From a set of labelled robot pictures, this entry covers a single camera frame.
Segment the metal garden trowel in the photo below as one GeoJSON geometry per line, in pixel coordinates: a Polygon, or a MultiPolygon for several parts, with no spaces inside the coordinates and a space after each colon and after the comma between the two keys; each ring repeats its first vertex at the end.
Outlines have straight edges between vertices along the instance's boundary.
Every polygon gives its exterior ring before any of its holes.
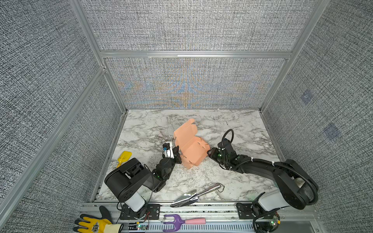
{"type": "Polygon", "coordinates": [[[172,202],[170,205],[171,208],[179,208],[184,206],[192,205],[200,200],[200,197],[206,195],[208,193],[218,191],[223,192],[225,186],[221,183],[215,183],[214,185],[208,187],[207,189],[203,190],[202,192],[197,192],[196,189],[193,189],[183,195],[179,196],[176,200],[172,202]]]}

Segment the yellow black work glove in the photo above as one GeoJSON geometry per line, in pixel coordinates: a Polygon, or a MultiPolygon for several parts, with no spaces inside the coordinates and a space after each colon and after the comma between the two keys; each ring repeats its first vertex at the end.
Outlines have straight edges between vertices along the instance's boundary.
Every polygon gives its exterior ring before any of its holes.
{"type": "Polygon", "coordinates": [[[123,225],[113,224],[109,210],[100,206],[101,217],[81,214],[80,218],[75,221],[76,226],[73,228],[77,233],[120,233],[123,225]]]}

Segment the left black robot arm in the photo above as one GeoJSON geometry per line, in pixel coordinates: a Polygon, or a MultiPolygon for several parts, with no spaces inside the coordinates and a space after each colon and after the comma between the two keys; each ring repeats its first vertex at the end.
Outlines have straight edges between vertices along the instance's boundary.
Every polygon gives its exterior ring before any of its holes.
{"type": "Polygon", "coordinates": [[[152,193],[159,192],[171,177],[176,164],[181,164],[179,146],[164,143],[162,159],[151,171],[138,159],[132,158],[105,177],[105,184],[118,199],[117,209],[121,220],[142,219],[149,212],[149,202],[138,193],[146,187],[152,193]]]}

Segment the yellow handled tool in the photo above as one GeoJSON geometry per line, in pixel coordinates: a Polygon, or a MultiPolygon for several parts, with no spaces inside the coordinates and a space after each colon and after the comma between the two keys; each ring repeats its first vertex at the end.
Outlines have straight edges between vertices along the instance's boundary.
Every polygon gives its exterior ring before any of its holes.
{"type": "Polygon", "coordinates": [[[132,153],[129,151],[123,151],[118,158],[118,166],[120,167],[123,163],[127,162],[132,156],[132,153]]]}

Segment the pink paper box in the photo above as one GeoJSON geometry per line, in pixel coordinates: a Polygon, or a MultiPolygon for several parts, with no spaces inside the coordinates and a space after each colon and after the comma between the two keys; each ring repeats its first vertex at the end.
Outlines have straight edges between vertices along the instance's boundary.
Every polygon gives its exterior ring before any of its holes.
{"type": "Polygon", "coordinates": [[[199,166],[210,150],[209,144],[196,136],[198,129],[194,122],[195,119],[191,118],[174,131],[175,144],[182,153],[182,164],[188,170],[199,166]]]}

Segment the purple pink hand rake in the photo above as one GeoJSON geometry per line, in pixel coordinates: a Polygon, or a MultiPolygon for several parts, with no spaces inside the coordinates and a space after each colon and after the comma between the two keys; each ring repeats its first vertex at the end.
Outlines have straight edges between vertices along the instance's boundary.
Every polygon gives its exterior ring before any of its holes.
{"type": "Polygon", "coordinates": [[[172,229],[165,229],[163,230],[164,233],[173,233],[177,232],[181,229],[181,226],[183,224],[188,225],[206,225],[206,219],[205,218],[193,218],[193,219],[186,219],[183,220],[178,214],[169,214],[164,215],[164,217],[172,217],[173,221],[164,222],[165,225],[172,225],[172,229]]]}

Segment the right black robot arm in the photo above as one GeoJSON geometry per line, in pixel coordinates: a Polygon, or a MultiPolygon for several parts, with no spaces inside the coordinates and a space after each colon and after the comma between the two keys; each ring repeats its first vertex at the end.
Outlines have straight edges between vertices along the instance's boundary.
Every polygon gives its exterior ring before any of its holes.
{"type": "Polygon", "coordinates": [[[294,160],[274,162],[237,154],[232,143],[223,139],[217,148],[207,152],[222,169],[241,174],[254,174],[272,180],[277,189],[259,194],[249,208],[252,218],[273,216],[271,211],[293,207],[303,210],[318,202],[318,185],[294,160]]]}

